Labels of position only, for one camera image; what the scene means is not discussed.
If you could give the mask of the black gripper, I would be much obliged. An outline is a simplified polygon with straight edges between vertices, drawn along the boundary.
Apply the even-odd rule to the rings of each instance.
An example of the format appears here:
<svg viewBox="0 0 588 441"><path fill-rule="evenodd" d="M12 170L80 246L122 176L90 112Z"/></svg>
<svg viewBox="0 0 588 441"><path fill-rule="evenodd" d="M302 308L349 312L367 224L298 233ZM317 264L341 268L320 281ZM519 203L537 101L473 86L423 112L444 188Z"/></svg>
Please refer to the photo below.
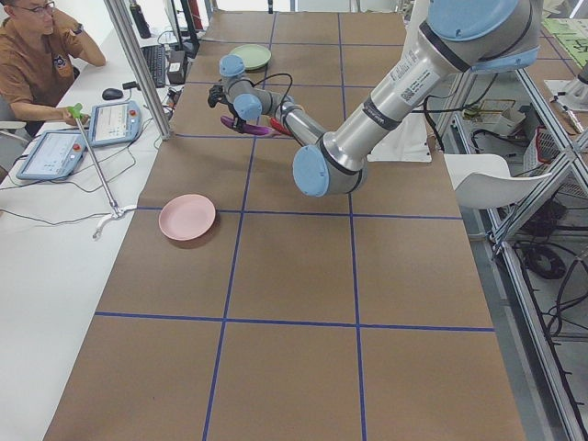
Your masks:
<svg viewBox="0 0 588 441"><path fill-rule="evenodd" d="M207 102L210 108L215 108L218 104L223 104L225 106L230 105L230 102L221 84L216 84L209 90Z"/></svg>

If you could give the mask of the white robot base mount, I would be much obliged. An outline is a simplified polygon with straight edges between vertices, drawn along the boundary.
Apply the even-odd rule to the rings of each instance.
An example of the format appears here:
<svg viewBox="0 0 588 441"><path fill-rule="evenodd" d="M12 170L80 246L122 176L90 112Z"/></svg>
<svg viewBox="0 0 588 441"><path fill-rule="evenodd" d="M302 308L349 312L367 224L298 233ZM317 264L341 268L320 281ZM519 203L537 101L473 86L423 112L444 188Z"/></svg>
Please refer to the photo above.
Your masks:
<svg viewBox="0 0 588 441"><path fill-rule="evenodd" d="M426 19L429 1L416 0L406 28L401 58L405 58L417 41L420 24ZM367 156L370 162L419 162L429 163L431 153L427 143L425 118L420 113L410 113L401 125L390 132Z"/></svg>

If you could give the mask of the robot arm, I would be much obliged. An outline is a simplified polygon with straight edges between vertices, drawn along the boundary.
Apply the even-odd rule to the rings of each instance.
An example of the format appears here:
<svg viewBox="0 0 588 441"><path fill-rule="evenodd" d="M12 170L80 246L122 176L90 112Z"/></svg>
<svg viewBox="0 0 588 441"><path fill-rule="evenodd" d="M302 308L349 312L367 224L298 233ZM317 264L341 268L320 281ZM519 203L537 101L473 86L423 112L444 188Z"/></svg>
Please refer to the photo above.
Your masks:
<svg viewBox="0 0 588 441"><path fill-rule="evenodd" d="M450 74L501 73L537 59L540 1L432 1L416 40L365 101L335 131L312 119L288 95L262 90L245 75L243 59L220 59L220 81L208 104L226 105L231 127L274 117L299 142L292 174L311 197L348 194L366 178L368 155Z"/></svg>

